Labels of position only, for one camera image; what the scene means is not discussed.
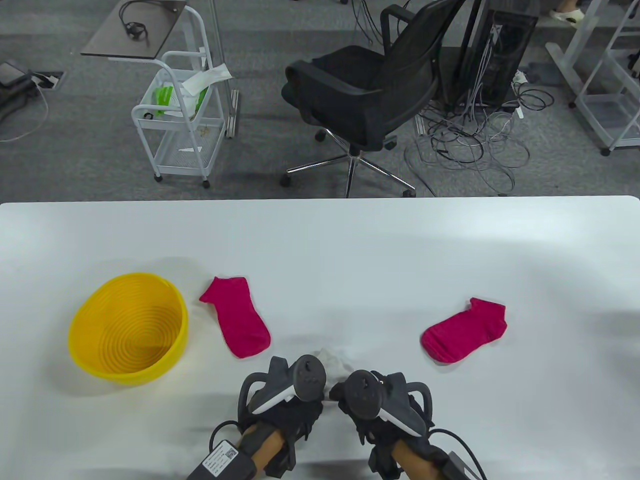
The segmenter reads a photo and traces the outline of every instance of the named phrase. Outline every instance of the yellow bowl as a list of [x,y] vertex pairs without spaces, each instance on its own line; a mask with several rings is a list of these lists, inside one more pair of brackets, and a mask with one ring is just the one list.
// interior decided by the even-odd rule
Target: yellow bowl
[[82,370],[123,385],[142,385],[180,360],[189,317],[180,292],[150,273],[104,284],[76,314],[69,352]]

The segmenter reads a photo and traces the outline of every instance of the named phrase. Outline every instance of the hand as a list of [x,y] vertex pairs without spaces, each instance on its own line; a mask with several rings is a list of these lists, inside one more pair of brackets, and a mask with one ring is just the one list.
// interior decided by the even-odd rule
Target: hand
[[[386,383],[386,377],[377,372],[375,372],[375,375],[379,380]],[[440,465],[448,459],[446,453],[429,443],[428,430],[427,435],[416,437],[409,435],[392,423],[380,418],[364,420],[357,417],[346,402],[344,382],[336,384],[331,389],[329,398],[337,401],[339,408],[351,417],[362,445],[364,445],[365,439],[367,439],[370,444],[373,444],[374,447],[369,456],[369,467],[372,472],[379,473],[384,480],[396,480],[400,477],[402,470],[393,459],[392,453],[396,444],[401,440],[404,441],[417,456],[427,461],[433,461],[436,465]],[[433,426],[431,419],[424,413],[420,404],[416,402],[411,395],[409,395],[409,405],[422,417],[428,429]]]
[[297,397],[290,401],[281,401],[266,412],[253,415],[248,408],[238,418],[238,428],[244,432],[257,423],[264,423],[279,430],[285,439],[282,450],[267,464],[264,472],[269,477],[281,478],[287,470],[296,466],[295,443],[308,438],[311,428],[323,410],[321,395],[317,400],[303,402]]

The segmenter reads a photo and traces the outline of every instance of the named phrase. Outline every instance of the computer tower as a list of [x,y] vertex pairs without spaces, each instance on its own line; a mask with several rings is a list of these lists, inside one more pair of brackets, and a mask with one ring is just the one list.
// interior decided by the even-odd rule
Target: computer tower
[[[481,8],[459,80],[473,88],[486,65],[480,96],[484,105],[499,108],[505,102],[539,16],[539,0],[486,0]],[[488,59],[483,61],[485,51]]]

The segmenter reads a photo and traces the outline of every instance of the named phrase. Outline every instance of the sandal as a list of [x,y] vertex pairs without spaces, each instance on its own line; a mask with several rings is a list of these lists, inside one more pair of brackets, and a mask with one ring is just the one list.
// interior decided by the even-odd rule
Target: sandal
[[568,23],[574,28],[578,28],[578,25],[584,19],[584,13],[580,9],[572,12],[557,12],[555,10],[551,10],[551,12],[549,12],[549,16],[553,19],[560,20],[561,22]]

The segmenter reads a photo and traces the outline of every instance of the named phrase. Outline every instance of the chair base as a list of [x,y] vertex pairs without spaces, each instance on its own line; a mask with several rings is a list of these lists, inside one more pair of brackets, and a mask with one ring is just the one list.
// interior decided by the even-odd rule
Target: chair base
[[316,140],[323,141],[325,135],[329,135],[338,144],[338,146],[345,151],[345,153],[343,153],[342,155],[338,155],[337,157],[329,158],[329,160],[321,160],[318,162],[307,163],[304,165],[296,166],[294,168],[289,168],[287,172],[284,175],[282,175],[282,177],[280,178],[281,186],[288,187],[291,185],[291,175],[293,173],[302,172],[303,170],[311,170],[313,168],[319,168],[327,165],[335,165],[337,163],[347,161],[349,163],[349,170],[348,170],[348,176],[347,176],[347,185],[344,192],[344,198],[349,198],[349,193],[351,192],[351,183],[353,182],[353,172],[355,171],[356,166],[359,164],[362,164],[365,167],[370,168],[374,172],[379,173],[380,175],[383,175],[393,180],[394,182],[402,185],[405,188],[405,191],[403,192],[403,195],[402,195],[403,197],[415,197],[414,186],[405,182],[400,177],[396,177],[393,173],[382,168],[381,166],[378,166],[375,163],[367,160],[365,157],[362,156],[361,152],[358,152],[353,148],[350,148],[348,143],[346,143],[342,138],[334,135],[334,133],[332,133],[330,130],[328,129],[319,130],[316,133]]

